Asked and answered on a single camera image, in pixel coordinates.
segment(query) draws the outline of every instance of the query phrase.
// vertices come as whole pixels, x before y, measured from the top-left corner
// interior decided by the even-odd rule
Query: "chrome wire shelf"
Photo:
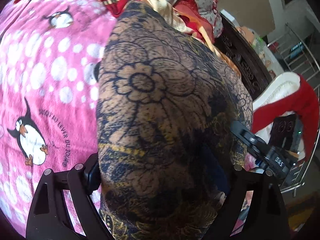
[[[303,76],[303,78],[313,87],[315,93],[318,96],[318,101],[319,101],[320,66],[304,40],[305,39],[301,39],[300,36],[287,23],[285,34],[281,35],[279,38],[269,43],[268,47],[273,45],[275,42],[279,44],[278,46],[274,46],[274,49],[276,50],[277,55],[278,56],[280,55],[281,59],[284,61],[289,71],[295,72]],[[313,34],[311,35],[311,38],[310,38],[310,44],[312,44],[312,40],[313,40]],[[300,54],[296,55],[295,57],[292,57],[292,52],[293,52],[292,48],[294,48],[295,46],[297,46],[297,48],[298,47],[300,48]],[[289,187],[281,188],[281,193],[285,193],[293,190],[293,197],[295,197],[297,188],[305,184],[304,177],[308,171],[311,160],[314,157],[316,147],[319,142],[319,135],[320,135],[320,129],[318,124],[316,141],[314,143],[310,159],[300,164],[301,169],[294,183]]]

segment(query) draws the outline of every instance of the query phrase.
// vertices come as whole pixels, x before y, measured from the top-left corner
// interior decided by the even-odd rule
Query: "penguin print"
[[[7,129],[7,131],[17,139],[18,146],[25,156],[25,164],[30,166],[33,164],[41,165],[48,155],[48,146],[45,144],[39,128],[31,119],[30,107],[26,98],[24,100],[27,105],[26,115],[17,119],[14,130]]]
[[[70,7],[68,6],[62,12],[56,12],[48,17],[43,16],[43,19],[48,19],[51,28],[60,29],[67,28],[73,23],[73,18],[69,13]]]

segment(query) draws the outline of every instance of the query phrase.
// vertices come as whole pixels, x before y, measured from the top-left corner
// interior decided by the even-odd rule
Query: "metal screw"
[[[267,176],[271,177],[273,175],[273,172],[271,170],[266,170]]]
[[[46,169],[45,171],[44,171],[44,175],[49,175],[51,173],[51,169]]]
[[[241,165],[239,165],[239,164],[234,165],[233,168],[234,168],[236,171],[241,171],[241,170],[242,170],[242,167],[241,167]]]
[[[75,166],[75,169],[77,171],[81,170],[83,168],[83,164],[82,163],[78,163],[76,166]]]

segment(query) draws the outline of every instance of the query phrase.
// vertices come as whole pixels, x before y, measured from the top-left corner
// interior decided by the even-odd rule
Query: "pink blanket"
[[[97,152],[94,70],[115,23],[96,0],[21,0],[0,14],[0,208],[23,236],[43,171]]]

